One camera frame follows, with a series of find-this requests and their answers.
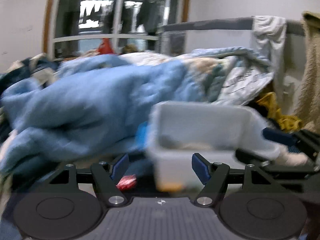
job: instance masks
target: white plastic container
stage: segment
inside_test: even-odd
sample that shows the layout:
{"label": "white plastic container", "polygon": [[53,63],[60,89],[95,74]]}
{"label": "white plastic container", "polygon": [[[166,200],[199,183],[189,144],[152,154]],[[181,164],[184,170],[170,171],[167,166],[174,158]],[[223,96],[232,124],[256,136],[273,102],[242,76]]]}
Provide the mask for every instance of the white plastic container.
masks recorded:
{"label": "white plastic container", "polygon": [[[234,156],[237,148],[272,159],[280,154],[277,143],[262,137],[267,126],[264,119],[245,106],[162,102],[154,106],[149,125],[147,154],[155,162],[159,189],[201,187],[191,167],[191,157],[197,152],[211,163],[235,169],[244,168]],[[182,149],[187,144],[193,148]]]}

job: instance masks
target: red plastic wrapper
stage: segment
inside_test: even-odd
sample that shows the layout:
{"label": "red plastic wrapper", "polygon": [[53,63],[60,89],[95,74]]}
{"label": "red plastic wrapper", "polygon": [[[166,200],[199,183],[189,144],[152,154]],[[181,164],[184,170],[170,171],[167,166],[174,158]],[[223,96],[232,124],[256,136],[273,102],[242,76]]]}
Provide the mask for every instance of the red plastic wrapper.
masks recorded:
{"label": "red plastic wrapper", "polygon": [[137,184],[136,175],[123,176],[117,184],[117,188],[121,191],[134,188]]}

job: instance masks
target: gray plastic base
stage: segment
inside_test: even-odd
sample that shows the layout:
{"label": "gray plastic base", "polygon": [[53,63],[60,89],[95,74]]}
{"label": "gray plastic base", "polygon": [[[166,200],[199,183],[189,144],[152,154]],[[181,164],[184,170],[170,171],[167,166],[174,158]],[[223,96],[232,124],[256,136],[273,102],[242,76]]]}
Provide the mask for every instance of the gray plastic base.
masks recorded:
{"label": "gray plastic base", "polygon": [[112,208],[100,225],[78,240],[240,240],[212,209],[189,198],[134,198]]}

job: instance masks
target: beige towel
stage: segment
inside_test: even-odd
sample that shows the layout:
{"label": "beige towel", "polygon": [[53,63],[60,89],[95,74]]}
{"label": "beige towel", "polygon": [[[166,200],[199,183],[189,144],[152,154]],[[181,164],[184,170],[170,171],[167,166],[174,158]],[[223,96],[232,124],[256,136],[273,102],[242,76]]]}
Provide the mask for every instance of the beige towel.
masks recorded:
{"label": "beige towel", "polygon": [[320,13],[303,12],[302,16],[307,63],[294,115],[320,133]]}

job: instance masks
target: blue comforter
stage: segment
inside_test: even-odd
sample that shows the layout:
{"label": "blue comforter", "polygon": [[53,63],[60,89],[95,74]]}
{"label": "blue comforter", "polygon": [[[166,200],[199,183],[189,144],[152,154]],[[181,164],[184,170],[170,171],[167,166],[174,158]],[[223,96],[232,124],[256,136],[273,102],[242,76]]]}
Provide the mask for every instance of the blue comforter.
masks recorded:
{"label": "blue comforter", "polygon": [[133,136],[154,104],[202,98],[180,61],[75,73],[45,89],[32,78],[22,80],[2,94],[2,105],[19,134],[0,163],[0,172],[20,173],[48,160],[102,154]]}

